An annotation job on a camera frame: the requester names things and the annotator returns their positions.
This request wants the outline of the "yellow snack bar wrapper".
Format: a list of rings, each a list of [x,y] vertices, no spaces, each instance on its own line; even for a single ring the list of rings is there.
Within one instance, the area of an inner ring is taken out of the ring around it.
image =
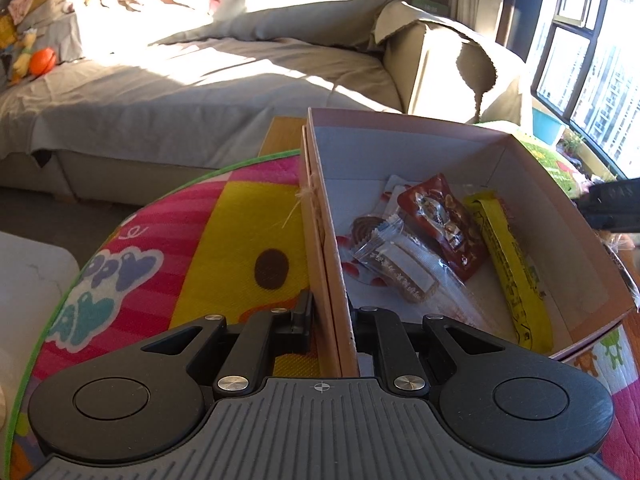
[[[553,328],[536,273],[527,263],[501,200],[494,191],[465,196],[464,206],[482,234],[496,270],[518,344],[530,351],[549,354]]]

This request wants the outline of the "clear biscuit packet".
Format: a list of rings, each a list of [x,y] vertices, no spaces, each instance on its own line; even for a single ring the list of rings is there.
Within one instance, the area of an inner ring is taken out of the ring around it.
[[[352,222],[350,262],[367,271],[409,305],[403,316],[445,315],[482,330],[495,326],[472,292],[437,252],[427,248],[405,223],[366,214]]]

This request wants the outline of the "pink cardboard box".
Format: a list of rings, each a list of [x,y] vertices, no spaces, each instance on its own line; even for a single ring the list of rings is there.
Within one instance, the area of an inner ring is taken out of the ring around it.
[[[337,233],[373,209],[390,176],[419,183],[435,174],[443,174],[457,195],[489,188],[506,203],[544,286],[555,359],[570,362],[634,308],[600,238],[514,136],[409,115],[313,108],[303,133],[300,187],[326,374],[359,373],[351,307],[400,303],[390,290],[346,286]]]

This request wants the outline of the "white red snack packet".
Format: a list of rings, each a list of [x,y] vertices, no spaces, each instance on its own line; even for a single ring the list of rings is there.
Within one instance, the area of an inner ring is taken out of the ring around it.
[[[366,268],[354,257],[354,252],[360,244],[368,239],[369,233],[380,223],[380,219],[386,219],[396,214],[399,209],[397,196],[411,187],[411,182],[397,174],[392,174],[387,179],[378,202],[370,211],[358,214],[358,216],[340,224],[336,234],[336,242],[341,267],[346,276],[368,286],[386,287],[386,283],[377,273]]]

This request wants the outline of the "blue plastic bucket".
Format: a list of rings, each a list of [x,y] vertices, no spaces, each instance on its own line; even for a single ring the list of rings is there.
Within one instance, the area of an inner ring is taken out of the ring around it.
[[[533,109],[533,134],[544,144],[555,145],[560,140],[565,125],[558,118],[543,110]]]

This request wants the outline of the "colourful cartoon play mat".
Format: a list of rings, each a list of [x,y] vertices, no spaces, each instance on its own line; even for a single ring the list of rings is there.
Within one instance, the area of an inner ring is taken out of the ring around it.
[[[514,138],[556,183],[564,164],[544,165],[540,144]],[[23,479],[43,460],[27,420],[28,400],[43,379],[209,312],[242,322],[270,307],[292,307],[311,288],[301,154],[213,172],[117,227],[64,292],[32,350],[2,445],[4,478]],[[637,478],[638,333],[618,324],[569,363],[612,393],[615,419],[603,457],[623,478]],[[323,372],[318,334],[308,356],[280,359],[277,370]]]

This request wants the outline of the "bed with grey sheet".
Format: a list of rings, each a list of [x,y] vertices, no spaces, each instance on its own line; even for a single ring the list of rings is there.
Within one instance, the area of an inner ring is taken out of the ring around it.
[[[254,157],[273,119],[311,107],[399,112],[378,46],[292,38],[128,48],[58,66],[1,96],[1,182],[143,205]]]

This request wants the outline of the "orange toy ball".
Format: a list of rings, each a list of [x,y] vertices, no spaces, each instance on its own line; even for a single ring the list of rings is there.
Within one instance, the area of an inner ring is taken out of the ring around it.
[[[47,75],[55,68],[58,62],[55,50],[52,48],[43,48],[35,52],[29,61],[29,73],[34,77]]]

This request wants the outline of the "yellow plush toy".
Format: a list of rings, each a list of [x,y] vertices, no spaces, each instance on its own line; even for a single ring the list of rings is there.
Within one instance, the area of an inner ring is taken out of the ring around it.
[[[23,38],[18,45],[20,50],[17,52],[15,60],[11,64],[9,85],[18,84],[29,73],[29,64],[34,52],[34,44],[37,40],[37,29],[26,29]]]

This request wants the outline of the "grey pillow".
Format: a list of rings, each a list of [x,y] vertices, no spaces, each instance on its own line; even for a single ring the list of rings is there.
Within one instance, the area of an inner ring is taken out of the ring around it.
[[[233,38],[292,38],[323,47],[367,52],[375,45],[376,20],[394,0],[220,0],[212,20],[175,32],[159,44]]]

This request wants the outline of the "window frame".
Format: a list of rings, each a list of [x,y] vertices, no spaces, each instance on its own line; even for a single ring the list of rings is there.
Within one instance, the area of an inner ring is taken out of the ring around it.
[[[617,177],[639,174],[639,0],[542,0],[532,92]]]

